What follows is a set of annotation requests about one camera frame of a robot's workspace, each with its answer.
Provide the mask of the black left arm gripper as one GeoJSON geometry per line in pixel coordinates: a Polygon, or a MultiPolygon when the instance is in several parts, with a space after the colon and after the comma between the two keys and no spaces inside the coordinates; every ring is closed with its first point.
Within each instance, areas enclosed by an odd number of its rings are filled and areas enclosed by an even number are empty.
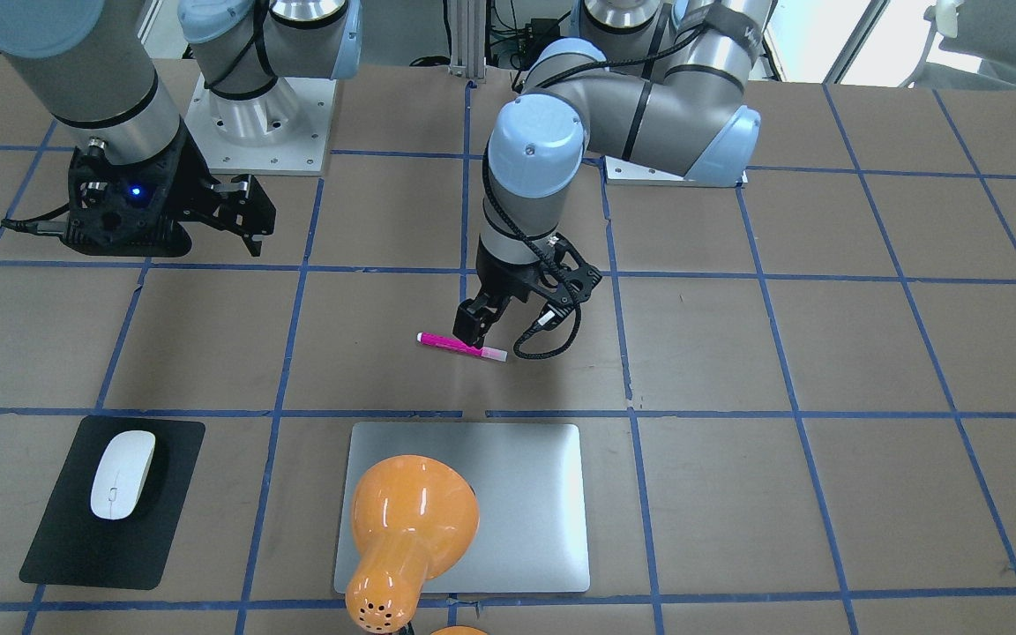
{"type": "Polygon", "coordinates": [[[536,293],[547,302],[552,319],[541,326],[552,330],[572,313],[577,303],[587,302],[601,271],[588,264],[579,250],[558,233],[539,241],[541,248],[551,248],[552,268],[541,260],[532,264],[509,264],[485,248],[477,246],[477,277],[481,281],[477,297],[460,303],[454,321],[454,337],[472,348],[482,348],[491,326],[495,325],[511,300],[527,301],[536,293]]]}

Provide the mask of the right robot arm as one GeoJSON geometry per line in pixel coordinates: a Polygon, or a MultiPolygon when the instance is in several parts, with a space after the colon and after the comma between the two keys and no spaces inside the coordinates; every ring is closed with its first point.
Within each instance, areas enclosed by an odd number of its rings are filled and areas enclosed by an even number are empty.
{"type": "MultiPolygon", "coordinates": [[[[213,176],[133,31],[140,8],[0,1],[1,56],[74,140],[67,201],[0,224],[84,256],[179,258],[201,223],[257,257],[277,209],[256,176],[213,176]]],[[[359,1],[182,1],[177,17],[234,142],[285,139],[303,120],[290,78],[352,78],[362,57],[359,1]]]]}

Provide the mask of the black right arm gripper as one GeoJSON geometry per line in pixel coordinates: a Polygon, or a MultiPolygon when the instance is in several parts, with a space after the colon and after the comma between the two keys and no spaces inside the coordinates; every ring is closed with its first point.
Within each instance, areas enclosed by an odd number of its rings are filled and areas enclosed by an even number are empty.
{"type": "Polygon", "coordinates": [[[185,124],[157,155],[132,164],[96,147],[74,150],[68,188],[62,242],[85,256],[185,256],[192,240],[183,225],[192,221],[241,237],[258,258],[277,220],[256,176],[214,180],[185,124]]]}

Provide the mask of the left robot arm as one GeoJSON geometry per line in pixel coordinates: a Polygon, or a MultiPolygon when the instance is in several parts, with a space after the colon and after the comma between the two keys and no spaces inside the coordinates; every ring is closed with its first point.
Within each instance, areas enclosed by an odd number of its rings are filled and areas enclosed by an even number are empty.
{"type": "Polygon", "coordinates": [[[581,307],[601,271],[559,232],[586,153],[634,162],[701,186],[734,186],[761,116],[744,104],[770,1],[578,1],[572,33],[536,57],[497,113],[482,157],[484,226],[475,297],[454,336],[482,346],[513,300],[539,295],[528,341],[581,307]]]}

